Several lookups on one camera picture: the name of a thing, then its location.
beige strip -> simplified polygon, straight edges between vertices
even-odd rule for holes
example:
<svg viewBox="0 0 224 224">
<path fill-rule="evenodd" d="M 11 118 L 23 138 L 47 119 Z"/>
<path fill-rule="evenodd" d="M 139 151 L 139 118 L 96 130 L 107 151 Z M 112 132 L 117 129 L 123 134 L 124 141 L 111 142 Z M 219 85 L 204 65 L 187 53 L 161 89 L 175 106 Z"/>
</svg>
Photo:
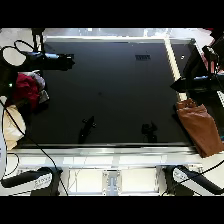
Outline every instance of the beige strip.
<svg viewBox="0 0 224 224">
<path fill-rule="evenodd" d="M 173 49 L 172 49 L 172 46 L 171 46 L 171 43 L 170 43 L 170 39 L 169 38 L 164 38 L 164 41 L 165 41 L 165 46 L 166 46 L 166 51 L 167 51 L 170 67 L 171 67 L 171 70 L 172 70 L 172 73 L 173 73 L 173 78 L 174 78 L 174 81 L 176 81 L 177 79 L 180 78 L 180 72 L 179 72 L 179 69 L 178 69 L 178 66 L 177 66 L 177 63 L 176 63 L 176 59 L 175 59 L 175 56 L 174 56 L 174 53 L 173 53 Z M 179 101 L 187 99 L 186 93 L 178 93 L 178 92 L 176 92 L 176 93 L 177 93 L 177 98 L 178 98 Z"/>
</svg>

red cloth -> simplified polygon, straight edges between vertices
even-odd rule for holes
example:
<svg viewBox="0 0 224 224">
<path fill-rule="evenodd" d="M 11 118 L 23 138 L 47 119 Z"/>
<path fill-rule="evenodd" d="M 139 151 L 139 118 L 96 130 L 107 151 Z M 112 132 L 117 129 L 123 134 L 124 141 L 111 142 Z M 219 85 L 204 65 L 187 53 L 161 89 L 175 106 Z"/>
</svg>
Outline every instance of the red cloth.
<svg viewBox="0 0 224 224">
<path fill-rule="evenodd" d="M 31 110 L 34 110 L 38 105 L 39 96 L 36 81 L 30 76 L 19 73 L 16 80 L 16 90 L 13 93 L 13 99 L 28 99 L 31 104 Z"/>
</svg>

white cloth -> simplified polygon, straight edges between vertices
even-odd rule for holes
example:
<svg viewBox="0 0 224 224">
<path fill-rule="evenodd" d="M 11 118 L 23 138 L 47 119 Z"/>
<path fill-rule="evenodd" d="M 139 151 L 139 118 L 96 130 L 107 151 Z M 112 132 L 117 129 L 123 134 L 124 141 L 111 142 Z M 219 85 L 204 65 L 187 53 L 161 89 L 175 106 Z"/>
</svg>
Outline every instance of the white cloth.
<svg viewBox="0 0 224 224">
<path fill-rule="evenodd" d="M 21 131 L 25 133 L 26 125 L 16 106 L 11 105 L 7 107 L 7 110 L 12 115 Z M 23 134 L 17 129 L 6 111 L 4 111 L 3 117 L 3 135 L 6 141 L 7 150 L 14 148 L 17 145 L 17 141 L 23 137 Z"/>
</svg>

brown pouch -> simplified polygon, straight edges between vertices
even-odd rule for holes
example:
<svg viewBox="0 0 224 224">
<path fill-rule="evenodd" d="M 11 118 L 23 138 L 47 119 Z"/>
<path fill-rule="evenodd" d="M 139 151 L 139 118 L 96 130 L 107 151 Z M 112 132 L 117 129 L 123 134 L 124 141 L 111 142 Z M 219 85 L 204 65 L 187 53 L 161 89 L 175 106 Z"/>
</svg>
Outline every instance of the brown pouch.
<svg viewBox="0 0 224 224">
<path fill-rule="evenodd" d="M 177 109 L 181 123 L 191 136 L 202 158 L 224 150 L 215 121 L 203 104 L 197 107 L 192 99 L 187 99 L 178 102 Z"/>
</svg>

